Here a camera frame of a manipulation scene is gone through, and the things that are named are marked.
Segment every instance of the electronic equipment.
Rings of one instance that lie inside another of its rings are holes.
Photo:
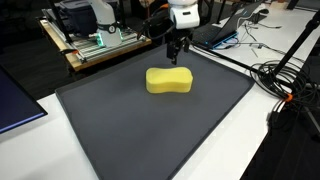
[[[206,25],[196,29],[193,34],[192,41],[196,46],[214,49],[222,42],[235,37],[238,34],[238,25],[240,26],[244,22],[240,21],[239,23],[239,18],[249,19],[254,10],[261,3],[262,1],[260,0],[234,11],[227,23],[222,28],[213,25]]]
[[[47,115],[1,65],[0,83],[0,133]]]

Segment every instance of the table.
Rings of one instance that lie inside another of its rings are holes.
[[[291,27],[294,23],[288,19],[291,20],[291,16],[295,16],[295,22],[302,22],[309,20],[313,13],[301,10],[292,12],[270,10],[270,15],[261,23],[280,24],[283,28],[274,31],[275,33],[267,33],[267,30],[259,28],[261,33],[258,30],[252,33],[267,45],[285,51],[305,25],[304,22],[296,24],[293,30]],[[314,31],[296,56],[306,59],[319,35],[320,29]],[[251,49],[244,45],[221,53],[248,65],[263,61],[257,59]],[[210,58],[247,73],[243,68],[229,62]],[[267,115],[277,101],[278,99],[269,96],[255,85],[211,133],[174,179],[239,179],[268,132]],[[2,178],[6,180],[97,179],[55,94],[38,102],[47,110],[48,116],[0,135]]]
[[[46,20],[40,20],[40,26],[45,31],[45,33],[48,34],[48,36],[52,39],[52,41],[56,44],[56,46],[59,48],[59,50],[69,49],[69,47],[66,45],[66,42],[64,42],[59,37],[59,35],[53,30],[52,27],[50,27],[50,25],[48,24],[48,22]],[[70,67],[74,71],[77,72],[82,69],[86,69],[86,68],[91,67],[93,65],[99,64],[101,62],[107,61],[109,59],[115,58],[117,56],[134,51],[136,49],[142,48],[142,47],[150,45],[150,44],[151,44],[151,40],[149,38],[146,38],[146,41],[141,42],[135,46],[130,46],[130,47],[124,48],[120,51],[115,51],[107,56],[103,56],[97,60],[88,61],[86,63],[81,63],[80,60],[77,58],[77,56],[75,56],[71,53],[66,54],[65,59],[67,60],[67,63],[70,65]]]

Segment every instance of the sponge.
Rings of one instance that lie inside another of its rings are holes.
[[[150,93],[186,93],[191,89],[192,80],[191,71],[185,67],[149,68],[146,73],[146,86]]]

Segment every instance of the black mat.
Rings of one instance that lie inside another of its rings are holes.
[[[101,179],[172,178],[253,81],[192,52],[190,93],[149,94],[150,67],[175,67],[160,47],[56,91]]]

